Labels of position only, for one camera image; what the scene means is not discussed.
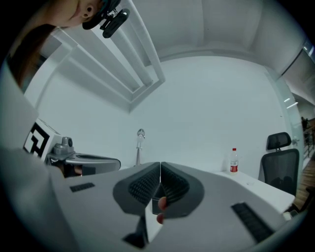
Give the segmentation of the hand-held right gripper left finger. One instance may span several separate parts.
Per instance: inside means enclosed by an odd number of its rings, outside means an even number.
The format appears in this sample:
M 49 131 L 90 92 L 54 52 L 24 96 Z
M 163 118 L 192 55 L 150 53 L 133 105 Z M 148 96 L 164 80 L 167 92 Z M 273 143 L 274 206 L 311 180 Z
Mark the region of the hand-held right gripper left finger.
M 103 174 L 64 178 L 50 167 L 59 206 L 79 252 L 159 252 L 149 242 L 145 211 L 160 176 L 151 162 Z

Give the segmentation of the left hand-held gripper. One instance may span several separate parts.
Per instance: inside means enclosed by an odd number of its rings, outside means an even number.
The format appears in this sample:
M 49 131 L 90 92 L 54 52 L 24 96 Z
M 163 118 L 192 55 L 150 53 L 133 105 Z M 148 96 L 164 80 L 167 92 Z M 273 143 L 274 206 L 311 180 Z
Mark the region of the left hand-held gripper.
M 24 150 L 40 158 L 46 165 L 58 167 L 66 178 L 118 171 L 121 168 L 121 162 L 116 158 L 76 152 L 72 138 L 60 135 L 41 119 L 37 119 L 32 126 Z

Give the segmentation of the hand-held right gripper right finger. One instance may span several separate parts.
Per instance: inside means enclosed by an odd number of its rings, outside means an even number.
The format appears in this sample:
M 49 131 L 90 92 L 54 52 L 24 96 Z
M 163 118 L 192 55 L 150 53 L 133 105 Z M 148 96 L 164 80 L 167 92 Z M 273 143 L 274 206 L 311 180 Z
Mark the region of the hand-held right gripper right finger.
M 164 224 L 149 252 L 252 251 L 286 221 L 263 198 L 232 178 L 162 162 Z

